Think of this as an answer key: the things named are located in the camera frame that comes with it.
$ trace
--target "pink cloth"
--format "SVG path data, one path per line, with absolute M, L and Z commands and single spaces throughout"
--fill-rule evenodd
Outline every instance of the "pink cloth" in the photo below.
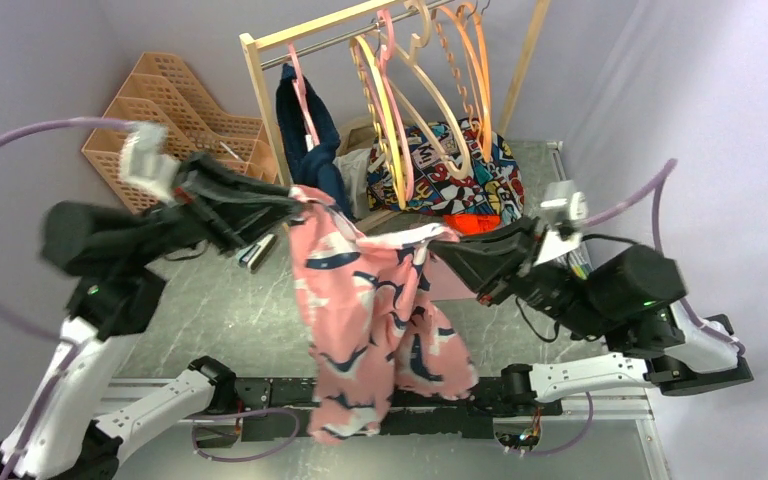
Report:
M 426 242 L 457 234 L 429 224 L 367 237 L 319 190 L 294 186 L 290 196 L 308 204 L 289 237 L 296 301 L 319 369 L 310 435 L 333 444 L 378 433 L 394 386 L 468 397 L 478 375 L 422 274 Z

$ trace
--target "wall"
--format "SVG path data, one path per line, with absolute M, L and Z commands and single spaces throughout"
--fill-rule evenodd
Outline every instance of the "wall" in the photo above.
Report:
M 651 401 L 674 478 L 768 478 L 768 1 L 641 1 L 566 136 L 594 211 L 670 157 L 664 248 L 703 315 L 727 313 L 751 384 Z M 651 238 L 649 205 L 602 230 Z M 604 261 L 617 251 L 592 242 Z
M 332 0 L 327 2 L 327 9 L 323 8 L 326 3 L 309 0 L 214 0 L 209 6 L 198 8 L 184 0 L 101 2 L 131 59 L 136 60 L 143 51 L 181 55 L 225 109 L 239 115 L 258 116 L 239 35 L 248 32 L 257 38 L 359 3 L 359 0 Z M 581 103 L 591 94 L 596 76 L 635 4 L 636 0 L 552 2 L 516 115 L 508 130 L 509 138 L 563 138 L 577 118 Z M 501 114 L 533 6 L 533 0 L 493 0 L 485 12 L 494 118 Z M 400 11 L 401 7 L 393 10 L 394 14 Z M 298 42 L 296 48 L 349 32 L 371 19 L 372 16 L 348 23 L 344 28 L 313 35 Z M 418 31 L 418 26 L 416 18 L 397 24 L 396 32 L 402 45 L 407 45 L 408 35 Z M 458 34 L 451 25 L 446 32 L 454 45 L 452 51 L 462 62 L 456 41 Z M 301 62 L 302 70 L 338 125 L 367 114 L 360 82 L 347 50 L 345 44 L 334 46 Z M 263 60 L 284 53 L 281 49 L 267 51 Z M 458 98 L 457 91 L 436 35 L 423 50 L 420 63 L 446 98 L 452 99 L 452 110 L 461 114 L 463 108 L 453 100 Z M 270 93 L 277 86 L 279 71 L 280 68 L 267 71 Z M 390 73 L 427 119 L 441 118 L 434 102 L 415 78 L 399 65 L 394 65 Z
M 0 134 L 103 112 L 128 69 L 95 1 L 0 0 Z M 41 134 L 0 151 L 0 297 L 52 331 L 74 283 L 36 260 L 42 215 L 64 199 L 117 203 L 79 153 L 87 136 Z M 0 440 L 27 407 L 52 351 L 0 322 Z

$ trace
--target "blue garment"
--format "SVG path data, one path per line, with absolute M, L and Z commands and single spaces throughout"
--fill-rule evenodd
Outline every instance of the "blue garment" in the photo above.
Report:
M 319 145 L 307 151 L 304 116 L 293 88 L 295 78 L 296 71 L 293 67 L 284 64 L 281 82 L 278 84 L 278 91 L 275 92 L 275 114 L 278 119 L 278 128 L 281 129 L 290 175 L 294 183 L 318 188 L 328 194 L 337 203 L 337 209 L 346 218 L 354 221 L 343 177 L 334 165 L 337 148 L 340 146 L 340 134 L 337 133 L 331 114 L 328 113 L 322 99 L 316 95 L 310 82 L 305 78 L 307 108 L 313 119 L 316 133 L 319 135 Z

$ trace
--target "wooden clothes rack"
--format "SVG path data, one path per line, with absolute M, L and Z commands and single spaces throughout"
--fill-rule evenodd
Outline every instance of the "wooden clothes rack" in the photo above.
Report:
M 452 1 L 454 0 L 437 0 L 435 2 L 429 2 L 426 5 L 429 10 L 433 10 L 439 6 L 451 3 Z M 534 13 L 532 14 L 532 19 L 529 24 L 529 31 L 526 34 L 526 41 L 523 45 L 523 51 L 520 55 L 520 60 L 517 64 L 517 69 L 514 73 L 514 78 L 511 81 L 511 86 L 508 90 L 508 96 L 502 110 L 503 113 L 501 118 L 503 121 L 500 122 L 500 125 L 504 128 L 507 127 L 507 124 L 510 121 L 511 114 L 519 94 L 519 89 L 522 87 L 522 81 L 525 78 L 525 72 L 528 69 L 528 63 L 531 60 L 531 55 L 534 51 L 534 48 L 536 47 L 537 36 L 540 33 L 540 27 L 543 24 L 543 18 L 545 18 L 546 10 L 548 9 L 548 4 L 550 1 L 551 0 L 537 0 L 537 5 L 534 9 Z M 345 8 L 338 12 L 334 12 L 257 39 L 248 33 L 243 33 L 240 35 L 240 42 L 242 43 L 243 52 L 246 56 L 246 64 L 248 65 L 249 75 L 251 76 L 252 85 L 254 86 L 257 105 L 258 108 L 260 108 L 260 116 L 263 119 L 263 125 L 266 129 L 267 138 L 269 139 L 269 146 L 272 148 L 273 157 L 278 163 L 278 180 L 282 185 L 290 185 L 292 183 L 292 178 L 290 176 L 289 166 L 287 165 L 287 157 L 284 153 L 284 144 L 281 140 L 281 132 L 278 129 L 278 122 L 275 118 L 275 110 L 272 106 L 272 101 L 270 100 L 271 93 L 267 87 L 263 72 L 266 69 L 281 65 L 282 63 L 289 60 L 290 57 L 289 55 L 283 55 L 273 60 L 263 62 L 261 59 L 261 53 L 282 46 L 286 47 L 289 43 L 295 42 L 298 39 L 308 37 L 329 28 L 333 28 L 358 17 L 367 17 L 370 14 L 374 14 L 378 10 L 392 8 L 399 5 L 407 5 L 410 3 L 412 2 L 406 2 L 405 0 L 367 0 L 363 3 Z M 405 13 L 394 16 L 393 21 L 397 22 L 399 20 L 411 17 L 417 13 L 418 12 L 415 8 L 410 8 Z M 310 47 L 299 49 L 296 53 L 299 57 L 309 55 L 330 46 L 341 44 L 350 40 L 356 35 L 361 35 L 375 29 L 376 25 L 370 24 L 367 27 L 355 30 L 353 32 L 342 34 Z M 357 227 L 361 231 L 366 231 L 376 225 L 383 223 L 397 213 L 399 212 L 388 210 L 374 212 L 369 217 L 358 222 Z

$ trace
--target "colorful patterned bag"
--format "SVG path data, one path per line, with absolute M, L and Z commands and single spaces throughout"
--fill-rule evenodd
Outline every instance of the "colorful patterned bag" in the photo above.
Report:
M 429 125 L 455 163 L 461 165 L 462 155 L 455 145 L 449 126 L 445 123 Z M 525 195 L 519 167 L 505 140 L 493 134 L 493 161 L 484 163 L 476 133 L 469 127 L 469 120 L 461 120 L 461 131 L 470 148 L 473 175 L 463 180 L 451 176 L 440 155 L 434 150 L 422 131 L 417 127 L 406 129 L 414 171 L 414 197 L 404 211 L 425 215 L 449 215 L 471 213 L 499 215 L 501 224 L 508 225 L 522 216 Z M 380 154 L 374 145 L 369 162 L 374 163 Z M 401 210 L 393 191 L 393 180 L 387 166 L 382 163 L 367 175 L 369 207 Z

